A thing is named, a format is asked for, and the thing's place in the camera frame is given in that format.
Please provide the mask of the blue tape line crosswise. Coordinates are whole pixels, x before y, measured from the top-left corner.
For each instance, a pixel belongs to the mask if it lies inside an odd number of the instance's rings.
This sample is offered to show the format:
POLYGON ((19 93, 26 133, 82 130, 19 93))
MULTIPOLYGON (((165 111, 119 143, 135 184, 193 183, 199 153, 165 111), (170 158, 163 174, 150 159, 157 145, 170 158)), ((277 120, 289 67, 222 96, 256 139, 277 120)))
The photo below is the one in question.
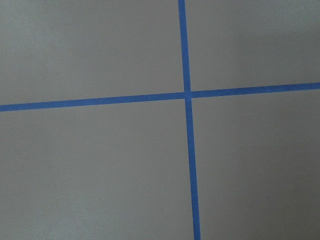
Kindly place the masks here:
POLYGON ((54 109, 54 108, 111 105, 111 104, 122 104, 122 103, 182 100, 185 97, 191 97, 192 99, 196 99, 196 98, 208 98, 208 97, 308 91, 308 90, 318 90, 319 88, 320 88, 320 84, 318 82, 315 82, 315 83, 212 89, 212 90, 197 90, 197 91, 191 91, 190 93, 172 92, 172 93, 114 96, 114 97, 73 99, 73 100, 46 101, 46 102, 16 103, 16 104, 1 105, 0 111, 14 112, 14 111, 41 110, 41 109, 54 109))

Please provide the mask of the blue tape line lengthwise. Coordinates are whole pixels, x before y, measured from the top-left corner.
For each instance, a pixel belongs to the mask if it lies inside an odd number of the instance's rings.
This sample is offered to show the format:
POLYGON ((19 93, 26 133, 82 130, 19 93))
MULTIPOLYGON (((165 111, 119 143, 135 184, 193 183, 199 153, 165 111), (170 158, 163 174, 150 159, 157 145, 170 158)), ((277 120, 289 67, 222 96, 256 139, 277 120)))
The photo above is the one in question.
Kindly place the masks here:
POLYGON ((193 237, 201 239, 186 2, 178 1, 193 237))

